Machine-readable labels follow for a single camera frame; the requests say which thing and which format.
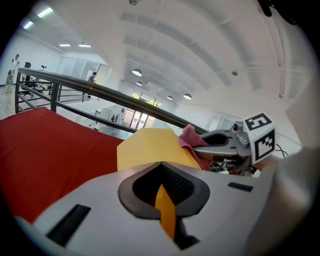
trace handrail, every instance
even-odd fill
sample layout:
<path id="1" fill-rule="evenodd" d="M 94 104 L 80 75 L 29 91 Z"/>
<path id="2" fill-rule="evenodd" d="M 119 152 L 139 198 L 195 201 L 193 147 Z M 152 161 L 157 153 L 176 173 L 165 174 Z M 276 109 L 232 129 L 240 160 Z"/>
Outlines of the handrail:
<path id="1" fill-rule="evenodd" d="M 85 81 L 79 78 L 63 75 L 63 74 L 57 74 L 53 72 L 48 72 L 48 71 L 41 71 L 41 70 L 34 70 L 30 68 L 18 68 L 18 76 L 17 76 L 17 88 L 21 86 L 20 82 L 20 76 L 21 74 L 29 75 L 32 77 L 36 77 L 39 79 L 43 79 L 46 81 L 49 81 L 53 83 L 53 88 L 52 88 L 52 95 L 50 99 L 51 101 L 51 110 L 56 111 L 57 103 L 58 105 L 61 106 L 61 102 L 57 101 L 57 96 L 58 96 L 58 86 L 65 86 L 80 92 L 84 92 L 86 94 L 90 94 L 93 96 L 96 96 L 98 98 L 102 98 L 104 100 L 119 104 L 121 106 L 142 112 L 144 114 L 150 115 L 156 119 L 162 120 L 164 122 L 167 122 L 169 124 L 175 125 L 180 128 L 186 127 L 188 124 L 191 124 L 194 126 L 195 132 L 197 134 L 203 134 L 206 133 L 207 131 L 197 125 L 194 125 L 180 117 L 175 116 L 174 114 L 171 114 L 167 111 L 164 111 L 160 108 L 157 108 L 153 105 L 150 105 L 146 102 L 143 102 L 141 100 L 135 99 L 133 97 L 127 96 L 119 91 L 110 89 L 108 87 L 92 83 L 89 81 Z M 33 92 L 31 88 L 27 86 L 23 86 L 25 90 L 28 90 L 30 92 Z M 19 112 L 18 109 L 18 92 L 16 90 L 16 113 Z M 114 122 L 110 122 L 109 124 L 112 127 L 119 128 L 121 130 L 127 130 L 123 129 L 123 127 L 126 127 L 124 125 L 120 125 Z"/>

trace pink cloth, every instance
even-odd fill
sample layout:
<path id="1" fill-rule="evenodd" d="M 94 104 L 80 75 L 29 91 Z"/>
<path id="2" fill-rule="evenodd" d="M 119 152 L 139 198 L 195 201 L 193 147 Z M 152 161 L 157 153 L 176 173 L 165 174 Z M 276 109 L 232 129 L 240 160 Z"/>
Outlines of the pink cloth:
<path id="1" fill-rule="evenodd" d="M 193 149 L 195 146 L 204 146 L 208 145 L 208 143 L 206 143 L 198 134 L 196 134 L 195 128 L 191 124 L 188 124 L 183 129 L 182 134 L 178 137 L 178 140 L 182 148 L 188 149 L 201 169 L 208 171 L 211 161 L 200 158 Z"/>

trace red cloth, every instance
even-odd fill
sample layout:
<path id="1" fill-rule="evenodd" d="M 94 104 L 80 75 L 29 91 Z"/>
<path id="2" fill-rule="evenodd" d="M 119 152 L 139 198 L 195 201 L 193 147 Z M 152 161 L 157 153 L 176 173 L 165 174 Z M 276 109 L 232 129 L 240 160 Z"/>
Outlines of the red cloth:
<path id="1" fill-rule="evenodd" d="M 45 107 L 0 121 L 0 189 L 12 214 L 32 223 L 81 184 L 116 172 L 122 141 Z"/>
<path id="2" fill-rule="evenodd" d="M 202 170 L 209 170 L 211 161 L 200 158 L 193 147 L 208 145 L 198 134 L 195 132 L 195 128 L 188 124 L 182 131 L 182 134 L 178 138 L 179 144 L 182 148 L 188 149 L 196 162 L 199 164 Z"/>

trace white wall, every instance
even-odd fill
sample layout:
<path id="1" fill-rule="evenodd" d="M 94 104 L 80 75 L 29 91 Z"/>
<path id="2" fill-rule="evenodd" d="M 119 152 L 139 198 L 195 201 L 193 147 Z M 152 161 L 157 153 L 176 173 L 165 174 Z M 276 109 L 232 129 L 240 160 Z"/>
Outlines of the white wall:
<path id="1" fill-rule="evenodd" d="M 203 129 L 207 127 L 212 116 L 212 111 L 209 108 L 187 104 L 178 105 L 172 113 Z"/>
<path id="2" fill-rule="evenodd" d="M 30 62 L 32 69 L 40 70 L 42 69 L 41 65 L 44 65 L 46 66 L 45 70 L 49 72 L 56 72 L 61 58 L 60 52 L 16 33 L 9 41 L 0 59 L 0 85 L 6 83 L 8 70 L 16 54 L 19 54 L 19 68 L 23 68 L 26 62 Z"/>
<path id="3" fill-rule="evenodd" d="M 276 95 L 271 98 L 255 92 L 244 91 L 240 88 L 229 87 L 219 89 L 212 87 L 205 92 L 194 94 L 192 95 L 192 104 L 200 109 L 228 113 L 240 118 L 265 112 L 276 123 L 278 133 L 300 143 L 298 135 L 286 115 L 286 109 L 290 105 L 289 102 L 280 99 Z"/>
<path id="4" fill-rule="evenodd" d="M 62 57 L 83 59 L 83 60 L 99 62 L 101 64 L 107 65 L 107 63 L 98 54 L 95 54 L 95 53 L 83 53 L 83 52 L 71 51 L 71 52 L 64 52 L 62 54 Z"/>

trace metal railing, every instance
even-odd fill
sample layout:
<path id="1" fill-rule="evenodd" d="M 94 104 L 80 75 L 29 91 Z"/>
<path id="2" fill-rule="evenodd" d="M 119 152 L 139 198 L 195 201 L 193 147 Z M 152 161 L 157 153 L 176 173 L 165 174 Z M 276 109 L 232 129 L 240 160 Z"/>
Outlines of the metal railing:
<path id="1" fill-rule="evenodd" d="M 47 82 L 21 81 L 22 74 L 25 74 L 33 78 L 42 79 Z M 35 89 L 35 87 L 32 86 L 32 83 L 52 84 L 52 88 L 51 89 Z M 74 78 L 71 76 L 47 72 L 47 71 L 41 71 L 41 70 L 33 70 L 30 68 L 18 69 L 16 87 L 15 87 L 15 113 L 18 114 L 19 112 L 24 112 L 30 109 L 35 109 L 37 107 L 48 106 L 48 105 L 50 105 L 50 109 L 52 111 L 57 112 L 57 106 L 58 106 L 70 112 L 73 112 L 77 115 L 83 116 L 85 118 L 91 119 L 93 121 L 99 122 L 101 124 L 104 124 L 110 127 L 114 127 L 130 133 L 135 133 L 137 131 L 136 129 L 106 120 L 99 116 L 84 112 L 80 109 L 76 109 L 72 106 L 69 106 L 63 103 L 63 102 L 70 102 L 70 101 L 77 100 L 77 99 L 73 99 L 73 100 L 60 101 L 60 98 L 63 96 L 61 95 L 61 92 L 70 91 L 69 89 L 63 89 L 63 86 L 72 89 L 71 91 L 80 91 L 85 94 L 90 94 L 100 99 L 104 99 L 104 100 L 119 104 L 123 107 L 127 107 L 135 111 L 139 111 L 141 113 L 150 115 L 156 119 L 162 120 L 164 122 L 167 122 L 169 124 L 172 124 L 180 128 L 184 128 L 188 124 L 191 124 L 192 126 L 194 126 L 195 132 L 200 135 L 207 132 L 205 129 L 197 125 L 194 125 L 180 117 L 177 117 L 174 114 L 171 114 L 158 107 L 145 103 L 141 100 L 135 99 L 133 97 L 129 97 L 119 91 L 107 88 L 105 86 L 102 86 L 96 83 Z M 44 95 L 41 91 L 50 91 L 51 97 Z M 39 98 L 26 99 L 25 97 L 22 96 L 23 94 L 26 94 L 26 92 L 33 93 Z M 46 100 L 48 101 L 48 103 L 35 105 L 31 102 L 39 99 Z M 19 103 L 26 103 L 29 107 L 23 108 L 21 105 L 19 105 Z"/>

